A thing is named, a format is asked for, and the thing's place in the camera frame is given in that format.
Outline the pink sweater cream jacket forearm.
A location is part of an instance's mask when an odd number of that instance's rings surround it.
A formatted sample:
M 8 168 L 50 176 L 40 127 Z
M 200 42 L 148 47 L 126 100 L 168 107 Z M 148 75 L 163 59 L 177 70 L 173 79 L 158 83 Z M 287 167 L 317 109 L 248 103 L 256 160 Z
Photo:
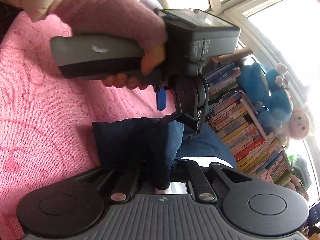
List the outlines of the pink sweater cream jacket forearm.
M 73 31 L 129 38 L 145 50 L 167 40 L 163 20 L 137 0 L 1 1 L 23 9 L 33 22 L 54 14 Z

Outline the left hand in pink sleeve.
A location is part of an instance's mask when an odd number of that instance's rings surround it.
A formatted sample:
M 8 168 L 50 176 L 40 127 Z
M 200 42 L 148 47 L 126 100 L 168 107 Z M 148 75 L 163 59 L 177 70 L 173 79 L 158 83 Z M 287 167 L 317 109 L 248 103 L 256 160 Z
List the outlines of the left hand in pink sleeve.
M 143 75 L 150 74 L 160 63 L 165 60 L 165 45 L 160 44 L 153 48 L 149 48 L 145 51 L 145 55 L 141 61 L 141 72 Z M 142 83 L 137 77 L 128 77 L 124 73 L 118 73 L 117 75 L 109 75 L 106 79 L 102 80 L 102 84 L 105 87 L 116 87 L 128 89 L 145 90 L 148 85 Z

